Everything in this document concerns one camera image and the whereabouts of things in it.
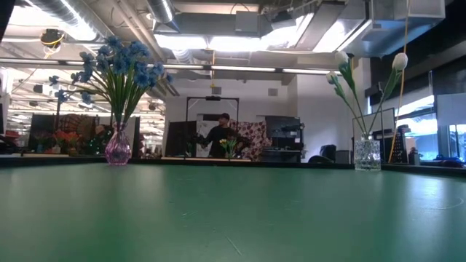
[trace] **white flower bud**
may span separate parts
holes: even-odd
[[[338,51],[335,53],[335,61],[338,66],[348,64],[349,57],[346,52]]]
[[[408,65],[408,56],[405,53],[399,53],[393,59],[392,68],[397,71],[402,71]]]
[[[337,81],[338,81],[338,76],[337,76],[336,73],[333,72],[333,71],[328,72],[328,74],[327,74],[326,76],[327,76],[327,82],[328,82],[329,84],[335,84],[335,82],[333,81],[333,77],[334,77],[335,79],[337,79]]]

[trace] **green table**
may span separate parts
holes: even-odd
[[[466,261],[466,180],[75,164],[0,170],[0,261]]]

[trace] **pink glass vase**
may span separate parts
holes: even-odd
[[[126,124],[122,124],[119,131],[114,127],[115,133],[105,148],[105,158],[110,165],[126,165],[131,158],[131,147],[125,128]]]

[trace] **person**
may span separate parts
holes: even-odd
[[[236,132],[228,126],[230,121],[230,115],[223,113],[218,119],[218,126],[213,127],[205,139],[205,143],[202,145],[206,148],[207,145],[212,142],[210,147],[209,157],[213,158],[224,158],[225,149],[220,145],[222,139],[233,139],[236,137]]]

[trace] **glass vase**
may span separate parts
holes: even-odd
[[[105,148],[105,158],[110,165],[126,165],[131,158],[131,147],[125,128],[125,124],[122,124],[120,130],[115,128],[114,135]]]
[[[380,171],[380,142],[372,137],[355,142],[355,169]]]

